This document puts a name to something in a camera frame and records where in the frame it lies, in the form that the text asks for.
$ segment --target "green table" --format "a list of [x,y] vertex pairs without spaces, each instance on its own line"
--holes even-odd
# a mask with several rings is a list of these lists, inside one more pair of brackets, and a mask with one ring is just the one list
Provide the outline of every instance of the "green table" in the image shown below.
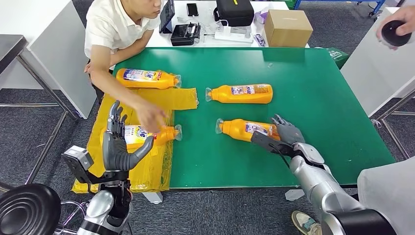
[[[326,49],[153,47],[119,68],[181,74],[196,87],[199,107],[176,111],[183,140],[174,142],[171,188],[293,187],[295,177],[280,156],[249,142],[215,133],[218,118],[270,122],[278,113],[294,123],[324,157],[343,186],[360,171],[394,162]],[[205,88],[268,83],[271,103],[205,102]]]

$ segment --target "robotic arm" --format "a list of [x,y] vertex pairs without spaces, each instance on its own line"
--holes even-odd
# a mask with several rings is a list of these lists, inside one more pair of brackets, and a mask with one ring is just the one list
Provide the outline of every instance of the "robotic arm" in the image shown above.
[[91,184],[99,184],[98,193],[89,203],[78,235],[121,234],[132,210],[129,171],[150,152],[154,137],[148,137],[142,147],[128,153],[124,139],[127,116],[120,118],[121,112],[122,107],[116,101],[110,109],[104,133],[102,152],[105,172],[102,176],[96,177],[88,171],[93,160],[86,149],[72,146],[62,154],[79,182],[87,183],[88,189]]
[[316,148],[306,144],[301,131],[279,115],[271,119],[282,141],[255,131],[251,142],[271,153],[291,157],[289,168],[307,199],[321,215],[323,235],[396,235],[387,218],[365,208],[348,195]]

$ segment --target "floor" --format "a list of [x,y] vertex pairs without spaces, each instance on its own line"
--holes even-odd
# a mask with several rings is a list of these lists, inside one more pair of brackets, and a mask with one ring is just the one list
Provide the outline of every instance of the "floor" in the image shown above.
[[[73,0],[73,3],[85,22],[91,0]],[[370,8],[365,4],[357,6],[345,2],[303,2],[300,9],[306,12],[314,28],[309,42],[311,47],[336,47],[352,53],[373,24],[367,18]],[[50,99],[43,91],[0,91],[0,102],[12,101],[46,102]],[[394,102],[396,99],[389,102],[384,109]],[[74,177],[59,155],[72,145],[86,146],[97,109],[98,105],[95,104],[87,120],[75,123],[67,118],[64,121],[62,130],[35,180],[36,183],[54,188],[62,199],[85,201],[91,198],[87,194],[70,192]],[[415,111],[415,101],[408,103],[403,110]],[[60,114],[59,108],[1,109],[1,181],[15,186],[25,182],[42,149],[39,145],[47,141]],[[408,152],[415,154],[415,119],[397,116],[388,120]],[[378,131],[395,158],[398,161],[403,160],[385,128]],[[315,218],[317,216],[304,198],[294,202],[286,201],[285,191],[279,188],[167,191],[163,193],[164,202],[159,205],[150,204],[141,194],[134,194],[134,213],[130,223],[135,235],[299,235],[292,225],[291,212],[301,210]],[[69,209],[64,208],[62,217]],[[80,220],[80,216],[76,217],[69,226],[77,228]]]

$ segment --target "yellow plastic bag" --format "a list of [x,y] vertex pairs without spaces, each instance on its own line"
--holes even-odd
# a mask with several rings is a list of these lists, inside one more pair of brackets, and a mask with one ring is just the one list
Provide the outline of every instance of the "yellow plastic bag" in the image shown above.
[[[174,125],[172,110],[185,110],[197,108],[196,89],[136,89],[133,90],[144,99],[158,105],[164,109],[167,118],[167,125]],[[115,100],[105,95],[96,116],[95,124],[92,128],[91,136],[87,144],[94,164],[89,169],[90,173],[101,176],[105,169],[102,160],[102,146],[100,138],[102,138],[102,130],[107,127],[108,112]],[[127,115],[126,125],[139,124],[138,118],[134,110],[127,105],[121,103],[123,107],[121,116]],[[173,141],[167,142],[162,146],[153,146],[153,149],[147,156],[141,160],[137,166],[130,171],[131,191],[132,192],[152,192],[163,191],[169,189],[171,162],[173,155]],[[87,184],[81,184],[77,180],[72,187],[75,193],[87,193]],[[92,191],[98,190],[98,185],[91,186]]]

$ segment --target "white shirt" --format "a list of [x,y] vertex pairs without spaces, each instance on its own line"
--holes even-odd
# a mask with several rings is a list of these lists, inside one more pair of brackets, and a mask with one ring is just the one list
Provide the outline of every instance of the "white shirt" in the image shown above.
[[109,47],[111,54],[124,49],[143,36],[146,30],[159,27],[160,17],[142,18],[137,25],[127,15],[120,0],[94,0],[87,13],[85,55],[91,58],[92,45]]
[[398,235],[414,234],[415,157],[362,170],[357,178],[359,201],[385,215]]

